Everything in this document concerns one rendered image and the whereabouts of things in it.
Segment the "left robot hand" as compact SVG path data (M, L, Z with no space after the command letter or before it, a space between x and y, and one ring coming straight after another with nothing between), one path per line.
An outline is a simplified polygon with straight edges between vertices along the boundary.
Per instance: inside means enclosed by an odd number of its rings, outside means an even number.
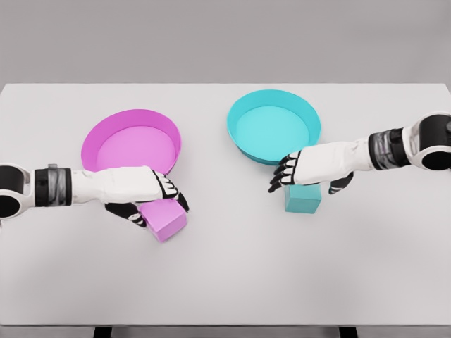
M104 208L119 218L139 227L147 225L139 211L139 203L175 199L188 212L189 204L167 175L147 166L114 168L109 171L112 181L106 186Z

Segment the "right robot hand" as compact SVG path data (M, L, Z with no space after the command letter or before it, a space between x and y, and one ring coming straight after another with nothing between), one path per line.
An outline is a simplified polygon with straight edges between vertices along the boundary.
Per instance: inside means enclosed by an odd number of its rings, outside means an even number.
M308 146L283 157L273 172L270 193L287 185L313 185L329 182L329 194L346 188L354 171L346 166L347 142Z

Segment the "cyan block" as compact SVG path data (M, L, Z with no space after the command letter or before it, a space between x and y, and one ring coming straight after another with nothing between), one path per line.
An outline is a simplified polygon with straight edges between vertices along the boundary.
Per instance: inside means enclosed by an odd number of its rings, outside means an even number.
M315 214L322 200L319 184L288 185L284 192L286 212Z

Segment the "pink block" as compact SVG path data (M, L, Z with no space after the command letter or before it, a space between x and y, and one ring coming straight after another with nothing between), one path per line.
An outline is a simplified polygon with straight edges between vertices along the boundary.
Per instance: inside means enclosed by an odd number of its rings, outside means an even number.
M147 202L139 207L147 227L163 243L187 224L184 208L175 199L161 199Z

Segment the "pink round plate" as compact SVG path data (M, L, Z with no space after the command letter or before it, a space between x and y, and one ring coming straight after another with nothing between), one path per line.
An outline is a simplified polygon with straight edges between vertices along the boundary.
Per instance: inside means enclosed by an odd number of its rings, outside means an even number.
M181 151L177 125L167 116L148 109L130 109L98 122L81 148L82 166L99 171L146 165L168 174Z

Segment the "cyan round plate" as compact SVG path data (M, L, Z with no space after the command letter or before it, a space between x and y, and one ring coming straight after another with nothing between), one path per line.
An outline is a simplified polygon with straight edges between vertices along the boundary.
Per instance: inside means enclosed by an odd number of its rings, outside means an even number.
M317 144L321 119L302 97L280 89L261 89L239 98L226 125L236 147L248 158L276 165L282 157Z

